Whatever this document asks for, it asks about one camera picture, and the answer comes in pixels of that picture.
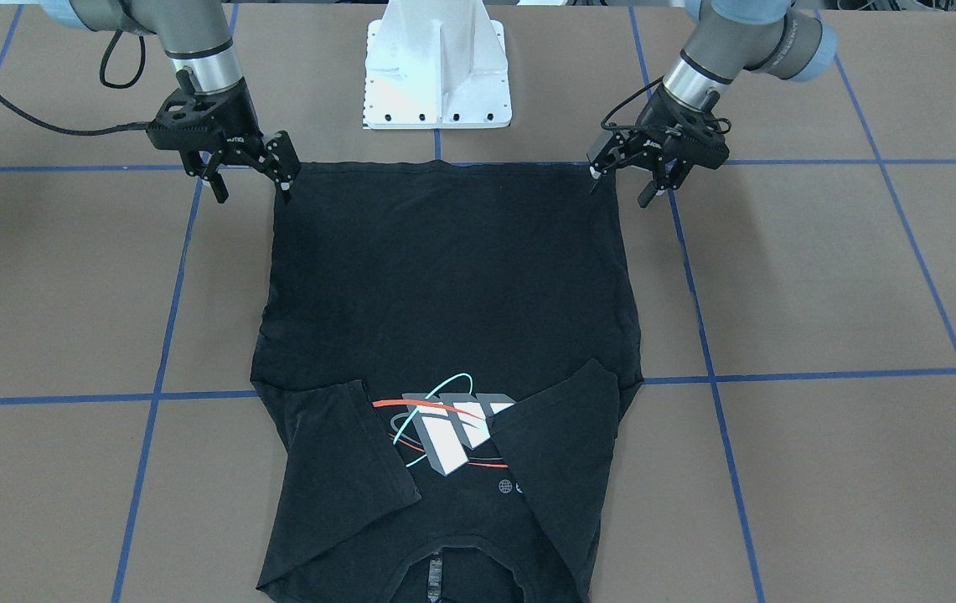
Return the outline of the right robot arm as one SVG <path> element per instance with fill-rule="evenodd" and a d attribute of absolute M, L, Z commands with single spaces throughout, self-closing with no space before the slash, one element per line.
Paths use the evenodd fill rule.
<path fill-rule="evenodd" d="M 220 174 L 249 167 L 266 175 L 286 204 L 301 162 L 286 131 L 260 129 L 228 17 L 220 1 L 42 1 L 55 22 L 75 29 L 156 35 L 178 88 L 145 126 L 153 147 L 178 152 L 185 172 L 228 197 Z"/>

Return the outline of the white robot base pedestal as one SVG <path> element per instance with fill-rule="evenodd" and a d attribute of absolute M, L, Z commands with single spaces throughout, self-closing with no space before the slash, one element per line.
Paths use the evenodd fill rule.
<path fill-rule="evenodd" d="M 497 129 L 512 118 L 504 26 L 482 1 L 390 1 L 368 24 L 366 129 Z"/>

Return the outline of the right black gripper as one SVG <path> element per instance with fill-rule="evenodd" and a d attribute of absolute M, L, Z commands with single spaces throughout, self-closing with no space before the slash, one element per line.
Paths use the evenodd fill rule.
<path fill-rule="evenodd" d="M 302 162 L 287 131 L 263 138 L 251 93 L 245 84 L 220 93 L 173 91 L 147 127 L 153 147 L 178 152 L 183 169 L 212 188 L 214 199 L 229 198 L 220 167 L 256 165 L 274 184 L 277 201 L 287 206 Z"/>

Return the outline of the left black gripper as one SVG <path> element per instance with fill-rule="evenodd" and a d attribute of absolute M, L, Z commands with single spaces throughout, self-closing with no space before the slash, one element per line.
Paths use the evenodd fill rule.
<path fill-rule="evenodd" d="M 731 125 L 712 114 L 719 99 L 719 92 L 707 92 L 696 110 L 669 92 L 654 92 L 634 126 L 620 130 L 603 127 L 587 152 L 593 180 L 589 194 L 618 169 L 646 169 L 653 176 L 638 194 L 638 206 L 646 209 L 658 196 L 677 191 L 691 168 L 722 167 L 729 159 L 726 133 Z"/>

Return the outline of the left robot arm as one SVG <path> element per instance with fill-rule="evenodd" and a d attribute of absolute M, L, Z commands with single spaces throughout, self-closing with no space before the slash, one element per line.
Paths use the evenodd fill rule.
<path fill-rule="evenodd" d="M 606 114 L 587 153 L 595 184 L 619 169 L 649 173 L 641 207 L 680 188 L 693 168 L 717 169 L 729 159 L 731 122 L 714 108 L 741 72 L 810 81 L 836 58 L 833 28 L 789 1 L 688 1 L 685 8 L 695 30 L 665 76 L 639 89 L 647 100 L 638 118 L 619 125 Z"/>

